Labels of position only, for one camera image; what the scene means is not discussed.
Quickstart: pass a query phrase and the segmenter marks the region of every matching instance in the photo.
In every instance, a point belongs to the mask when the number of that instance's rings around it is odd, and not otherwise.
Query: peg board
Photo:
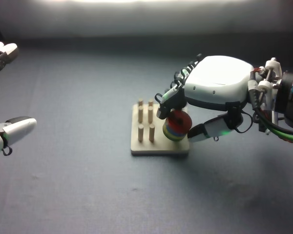
[[[185,137],[183,140],[175,142],[169,140],[163,133],[163,124],[165,120],[156,117],[159,104],[153,104],[153,124],[155,125],[154,142],[149,141],[149,125],[148,122],[148,104],[143,104],[143,141],[138,141],[138,104],[132,107],[132,123],[131,123],[131,154],[138,155],[187,155],[189,153],[189,141]]]

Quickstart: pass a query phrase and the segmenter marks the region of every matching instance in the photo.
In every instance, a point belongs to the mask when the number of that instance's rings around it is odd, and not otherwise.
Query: wooden peg
[[[143,124],[139,124],[138,126],[138,141],[143,141]]]
[[[142,106],[142,105],[143,105],[143,99],[142,98],[139,98],[138,106]]]
[[[148,122],[152,123],[153,122],[153,106],[149,106],[147,108],[147,116],[148,116]]]
[[[150,99],[150,100],[148,101],[148,106],[153,106],[153,99]]]
[[[142,123],[143,121],[143,106],[139,106],[139,111],[138,111],[138,122]]]
[[[155,133],[155,125],[152,123],[150,124],[149,136],[148,139],[151,142],[154,142],[154,133]]]

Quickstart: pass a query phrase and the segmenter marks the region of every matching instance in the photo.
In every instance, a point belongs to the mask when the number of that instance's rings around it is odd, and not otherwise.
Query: green cable
[[[287,139],[287,140],[290,140],[290,141],[293,141],[293,135],[289,135],[289,134],[286,134],[286,133],[282,133],[278,130],[275,130],[274,128],[271,128],[271,127],[268,127],[266,124],[265,124],[266,128],[268,128],[273,134],[277,135],[278,137],[280,138],[284,138],[284,139]]]

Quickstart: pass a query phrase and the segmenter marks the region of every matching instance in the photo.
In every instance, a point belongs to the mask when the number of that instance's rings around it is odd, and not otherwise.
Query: stacked colorful rings
[[[184,111],[170,112],[163,125],[164,135],[172,141],[181,141],[192,127],[190,116]]]

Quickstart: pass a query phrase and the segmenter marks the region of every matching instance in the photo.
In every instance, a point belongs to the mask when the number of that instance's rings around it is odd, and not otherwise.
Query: white wall
[[[0,30],[7,38],[293,31],[293,0],[93,1],[0,0]]]

